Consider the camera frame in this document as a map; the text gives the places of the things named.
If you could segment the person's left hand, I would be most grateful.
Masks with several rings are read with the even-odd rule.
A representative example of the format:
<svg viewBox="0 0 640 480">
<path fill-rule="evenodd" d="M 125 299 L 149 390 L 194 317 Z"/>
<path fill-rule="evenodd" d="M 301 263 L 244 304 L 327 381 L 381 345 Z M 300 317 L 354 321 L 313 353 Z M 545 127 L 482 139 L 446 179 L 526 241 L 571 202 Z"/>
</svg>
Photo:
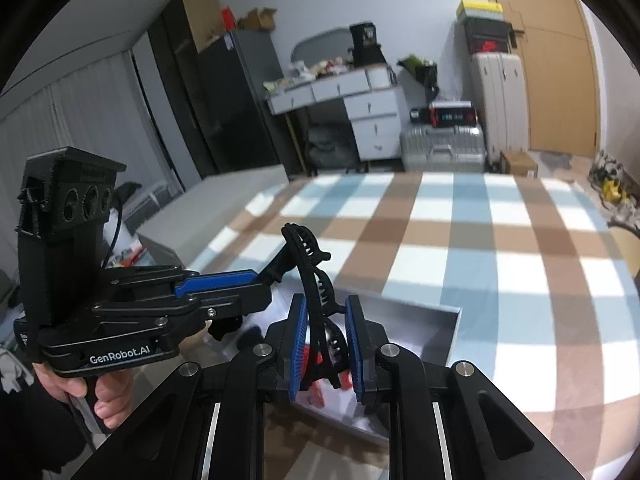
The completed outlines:
<svg viewBox="0 0 640 480">
<path fill-rule="evenodd" d="M 35 363 L 34 371 L 44 390 L 56 400 L 85 399 L 89 392 L 96 396 L 93 411 L 108 429 L 119 427 L 134 409 L 134 372 L 119 370 L 107 373 L 89 388 L 85 379 L 63 378 L 55 374 L 47 364 Z"/>
</svg>

